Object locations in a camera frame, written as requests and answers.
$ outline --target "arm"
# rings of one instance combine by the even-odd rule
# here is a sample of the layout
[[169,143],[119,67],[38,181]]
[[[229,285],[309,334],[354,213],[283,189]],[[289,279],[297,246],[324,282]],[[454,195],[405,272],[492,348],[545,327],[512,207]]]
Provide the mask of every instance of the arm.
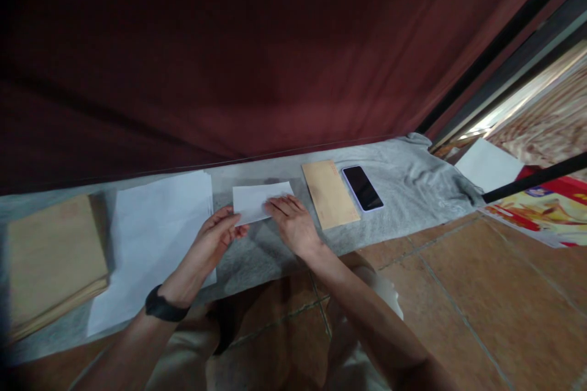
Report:
[[[159,288],[159,296],[177,307],[191,305],[230,243],[246,236],[248,226],[235,227],[240,215],[231,214],[232,207],[226,206],[202,225],[182,262]],[[105,382],[112,390],[143,389],[177,325],[147,316],[141,309],[73,389],[101,390]]]
[[267,211],[283,241],[324,283],[353,326],[371,362],[394,390],[455,390],[447,372],[377,293],[318,237],[294,196],[270,199]]

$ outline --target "dark red curtain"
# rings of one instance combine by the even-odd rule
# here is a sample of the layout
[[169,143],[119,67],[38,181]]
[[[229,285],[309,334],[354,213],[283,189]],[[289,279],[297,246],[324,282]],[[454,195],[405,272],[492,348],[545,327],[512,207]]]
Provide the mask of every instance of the dark red curtain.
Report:
[[413,131],[526,0],[14,0],[3,192]]

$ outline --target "smartphone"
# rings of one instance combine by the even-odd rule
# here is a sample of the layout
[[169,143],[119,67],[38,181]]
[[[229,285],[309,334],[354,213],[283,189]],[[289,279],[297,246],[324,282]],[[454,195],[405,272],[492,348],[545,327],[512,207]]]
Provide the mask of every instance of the smartphone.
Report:
[[363,168],[360,166],[343,168],[342,174],[353,190],[356,201],[359,202],[363,212],[383,208],[383,202],[379,198],[375,188],[373,188]]

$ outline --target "tiled floor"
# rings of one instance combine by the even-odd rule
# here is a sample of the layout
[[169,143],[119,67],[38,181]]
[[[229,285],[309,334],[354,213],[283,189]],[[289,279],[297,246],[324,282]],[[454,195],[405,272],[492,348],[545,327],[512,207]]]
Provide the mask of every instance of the tiled floor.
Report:
[[[360,253],[392,280],[404,319],[463,390],[587,390],[587,249],[553,250],[480,214]],[[328,292],[310,273],[271,283],[209,388],[320,389]],[[109,341],[19,368],[66,389]]]

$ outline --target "black watch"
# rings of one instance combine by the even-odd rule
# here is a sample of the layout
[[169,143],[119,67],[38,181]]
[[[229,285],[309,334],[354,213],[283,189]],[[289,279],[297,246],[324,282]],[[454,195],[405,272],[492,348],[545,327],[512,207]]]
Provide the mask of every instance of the black watch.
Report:
[[164,297],[157,294],[160,287],[161,284],[151,290],[151,293],[147,295],[147,299],[145,299],[145,313],[169,322],[179,322],[184,319],[185,315],[190,311],[190,308],[180,309],[168,303]]

